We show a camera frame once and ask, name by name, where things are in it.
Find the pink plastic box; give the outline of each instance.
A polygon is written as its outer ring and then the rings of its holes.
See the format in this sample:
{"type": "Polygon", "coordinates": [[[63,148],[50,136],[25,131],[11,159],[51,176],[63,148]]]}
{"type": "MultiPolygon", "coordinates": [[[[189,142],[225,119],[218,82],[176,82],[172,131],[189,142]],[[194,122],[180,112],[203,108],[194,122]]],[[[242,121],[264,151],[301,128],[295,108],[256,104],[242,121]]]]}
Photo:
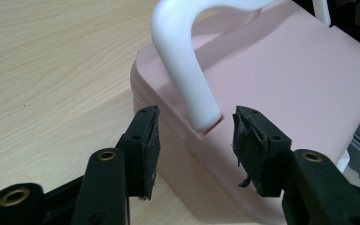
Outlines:
{"type": "Polygon", "coordinates": [[[262,112],[292,139],[292,150],[319,151],[335,163],[360,123],[360,43],[290,0],[248,15],[246,25],[226,32],[217,27],[236,16],[219,13],[193,27],[196,57],[219,108],[209,129],[194,128],[154,44],[140,50],[131,70],[134,110],[161,109],[160,174],[208,223],[285,221],[281,199],[237,186],[246,177],[231,147],[237,105],[262,112]]]}

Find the wooden table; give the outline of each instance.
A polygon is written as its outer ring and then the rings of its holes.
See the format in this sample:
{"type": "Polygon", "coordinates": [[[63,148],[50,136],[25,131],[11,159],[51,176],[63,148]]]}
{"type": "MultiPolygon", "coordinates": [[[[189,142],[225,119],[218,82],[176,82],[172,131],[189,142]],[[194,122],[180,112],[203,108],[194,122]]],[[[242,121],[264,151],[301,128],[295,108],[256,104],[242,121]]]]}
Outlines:
{"type": "MultiPolygon", "coordinates": [[[[0,190],[84,174],[133,118],[129,72],[158,0],[0,0],[0,190]]],[[[157,177],[132,224],[201,224],[157,177]]]]}

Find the metal hole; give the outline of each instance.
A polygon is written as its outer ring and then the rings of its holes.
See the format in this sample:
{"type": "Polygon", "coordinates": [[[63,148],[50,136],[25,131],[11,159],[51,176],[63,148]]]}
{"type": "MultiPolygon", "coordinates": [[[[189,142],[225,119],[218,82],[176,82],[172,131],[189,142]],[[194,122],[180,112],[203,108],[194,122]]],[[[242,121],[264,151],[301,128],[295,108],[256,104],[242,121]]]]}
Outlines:
{"type": "Polygon", "coordinates": [[[116,157],[116,154],[112,151],[102,152],[98,155],[98,160],[107,161],[116,157]]]}
{"type": "Polygon", "coordinates": [[[315,153],[311,153],[311,152],[305,152],[302,154],[303,158],[309,160],[309,161],[313,161],[313,162],[320,162],[323,160],[323,158],[315,153]]]}
{"type": "Polygon", "coordinates": [[[0,199],[0,205],[4,207],[13,206],[21,203],[30,195],[30,191],[27,188],[21,187],[15,190],[11,190],[0,199]]]}

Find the black servo bracket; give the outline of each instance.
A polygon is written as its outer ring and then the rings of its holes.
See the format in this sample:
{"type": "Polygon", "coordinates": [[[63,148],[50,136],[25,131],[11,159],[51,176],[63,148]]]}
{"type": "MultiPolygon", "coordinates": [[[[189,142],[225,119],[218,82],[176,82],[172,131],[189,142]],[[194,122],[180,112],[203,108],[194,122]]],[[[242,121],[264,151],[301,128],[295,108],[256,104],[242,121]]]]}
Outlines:
{"type": "Polygon", "coordinates": [[[114,148],[96,151],[85,175],[46,194],[26,183],[0,191],[0,225],[129,224],[128,197],[151,199],[160,149],[158,106],[139,110],[114,148]]]}
{"type": "Polygon", "coordinates": [[[283,190],[290,225],[360,224],[360,189],[327,156],[292,151],[292,140],[254,109],[238,106],[233,121],[233,151],[247,172],[241,187],[252,182],[262,197],[280,197],[283,190]]]}

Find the white plastic handle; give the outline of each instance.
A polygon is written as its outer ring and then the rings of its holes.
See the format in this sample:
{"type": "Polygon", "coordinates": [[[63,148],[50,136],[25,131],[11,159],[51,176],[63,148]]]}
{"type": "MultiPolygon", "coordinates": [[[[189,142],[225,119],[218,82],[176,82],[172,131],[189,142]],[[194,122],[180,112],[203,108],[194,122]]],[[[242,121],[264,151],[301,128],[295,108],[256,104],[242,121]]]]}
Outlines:
{"type": "Polygon", "coordinates": [[[218,104],[191,42],[192,24],[208,9],[259,10],[273,0],[161,0],[153,13],[151,35],[157,52],[183,99],[195,130],[206,131],[221,117],[218,104]]]}
{"type": "Polygon", "coordinates": [[[312,0],[315,17],[327,26],[330,25],[330,15],[327,0],[312,0]]]}

